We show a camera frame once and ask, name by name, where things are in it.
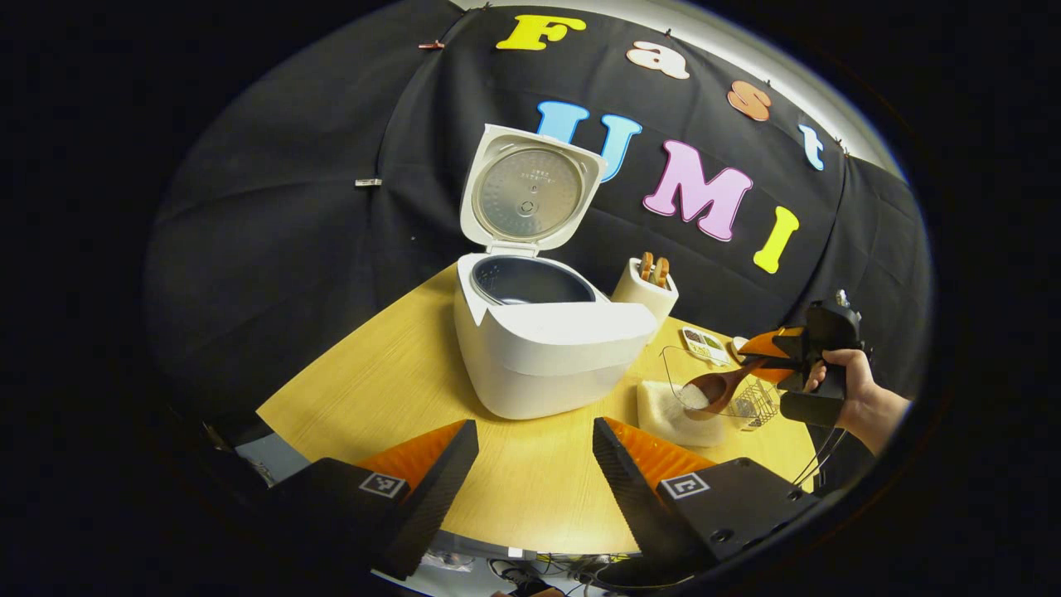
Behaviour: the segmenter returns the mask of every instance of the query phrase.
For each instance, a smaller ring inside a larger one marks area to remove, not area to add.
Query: orange letter
[[[512,34],[504,41],[498,41],[499,50],[544,50],[545,43],[541,40],[544,35],[550,41],[559,41],[568,34],[568,28],[575,31],[586,29],[586,21],[578,19],[568,19],[563,17],[544,17],[541,15],[519,15],[516,20],[520,21],[512,30]]]
[[[730,105],[744,112],[752,120],[764,122],[770,118],[770,110],[766,106],[770,105],[770,98],[744,81],[734,81],[733,90],[726,93],[726,99]]]

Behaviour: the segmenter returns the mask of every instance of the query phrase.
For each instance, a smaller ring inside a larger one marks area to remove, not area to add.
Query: pink letter
[[[664,215],[674,215],[674,195],[681,189],[681,218],[692,220],[711,206],[708,214],[697,222],[703,233],[718,240],[733,238],[733,218],[744,193],[751,188],[751,178],[735,168],[726,168],[708,183],[703,183],[700,153],[681,141],[663,143],[669,156],[656,192],[645,196],[644,206]]]

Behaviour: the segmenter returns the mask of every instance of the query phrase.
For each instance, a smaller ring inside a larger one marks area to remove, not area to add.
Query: utensil holder
[[[641,279],[641,259],[630,258],[623,269],[623,275],[619,278],[615,292],[611,295],[613,303],[641,303],[656,318],[656,332],[648,339],[651,344],[659,334],[663,322],[671,315],[671,310],[678,302],[678,285],[674,282],[674,276],[666,276],[666,287],[661,287],[655,283],[648,283]]]

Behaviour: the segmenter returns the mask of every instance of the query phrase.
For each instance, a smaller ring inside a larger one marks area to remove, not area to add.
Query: table surface
[[[453,326],[455,282],[454,264],[317,358],[258,415],[310,461],[330,457],[349,463],[454,421],[474,419],[479,457],[443,530],[555,554],[637,551],[593,457],[592,422],[611,417],[637,425],[638,385],[667,380],[660,353],[668,346],[683,348],[679,331],[690,324],[667,319],[607,398],[571,412],[507,421],[480,403],[465,370]],[[676,371],[680,359],[672,353],[667,351],[667,365],[681,383],[736,368],[712,369],[688,358]],[[696,369],[682,372],[683,367]],[[769,390],[777,403],[776,389]],[[806,427],[780,415],[755,432],[728,428],[727,434],[719,446],[691,450],[715,462],[748,457],[789,480],[814,458]],[[803,487],[810,491],[812,484]]]

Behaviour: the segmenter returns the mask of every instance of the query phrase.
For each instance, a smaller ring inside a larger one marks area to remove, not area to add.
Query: colorful letters
[[[818,134],[805,124],[800,124],[799,129],[803,131],[803,151],[806,152],[806,160],[818,170],[824,170],[825,163],[818,157],[818,152],[824,148],[818,140]]]
[[[626,57],[638,66],[651,70],[662,70],[675,78],[689,78],[685,58],[671,48],[650,41],[634,41],[634,50],[627,50]]]
[[[516,28],[507,39],[497,43],[498,49],[544,50],[546,43],[541,39],[543,35],[550,41],[559,41],[568,34],[569,29],[586,29],[585,21],[566,17],[519,15],[516,20]],[[627,50],[626,57],[640,67],[659,70],[677,80],[690,77],[684,56],[665,46],[634,41],[633,48]],[[731,87],[726,99],[734,109],[759,122],[769,120],[772,102],[765,91],[746,81],[734,81]],[[561,101],[541,102],[538,104],[538,111],[541,113],[538,134],[564,143],[570,143],[574,138],[578,123],[590,117],[590,111],[585,107]],[[640,123],[614,113],[602,116],[601,123],[608,128],[601,150],[601,155],[607,162],[601,180],[604,182],[619,173],[630,140],[634,135],[641,134],[643,128]],[[817,131],[805,124],[800,124],[799,129],[803,133],[803,151],[807,161],[815,169],[824,170],[825,164],[820,154],[824,147]],[[673,215],[678,212],[675,197],[680,192],[683,221],[689,222],[707,209],[707,214],[697,221],[697,228],[717,240],[731,240],[733,221],[741,200],[752,187],[751,178],[735,168],[725,168],[705,182],[700,154],[696,148],[674,139],[665,141],[663,148],[667,152],[663,174],[656,192],[646,195],[642,204],[656,213]],[[752,261],[770,274],[778,270],[781,253],[793,232],[799,229],[799,218],[787,208],[778,206],[775,216],[770,235],[763,248],[752,256]]]
[[[516,20],[519,22],[508,39],[498,41],[495,47],[499,50],[544,50],[545,42],[541,40],[542,35],[550,41],[559,41],[568,34],[569,27],[575,31],[586,29],[586,21],[566,17],[519,15]]]
[[[773,223],[773,229],[770,230],[770,236],[766,239],[763,248],[756,250],[751,258],[756,265],[771,274],[778,270],[778,258],[781,257],[781,251],[788,244],[788,236],[799,229],[799,220],[788,209],[779,205],[773,213],[777,220]]]
[[[730,105],[752,120],[765,122],[770,118],[770,96],[754,87],[751,83],[734,81],[732,91],[726,93]]]
[[[657,213],[673,215],[677,211],[674,197],[680,187],[682,220],[688,222],[710,206],[697,227],[718,240],[733,238],[733,218],[741,198],[751,188],[751,178],[735,168],[726,168],[705,183],[698,151],[673,139],[665,141],[663,148],[669,154],[666,168],[656,192],[645,196],[644,206]]]
[[[541,102],[538,111],[538,134],[564,143],[571,142],[578,123],[590,117],[590,110],[568,102]]]
[[[538,111],[541,112],[538,134],[564,143],[571,142],[578,123],[590,116],[588,109],[568,102],[541,102],[538,104]],[[604,177],[601,178],[602,182],[606,182],[619,173],[619,169],[623,165],[623,157],[626,156],[626,147],[630,144],[630,137],[641,133],[641,124],[614,113],[604,115],[601,122],[608,127],[608,136],[605,137],[604,147],[601,150],[601,156],[608,162]]]

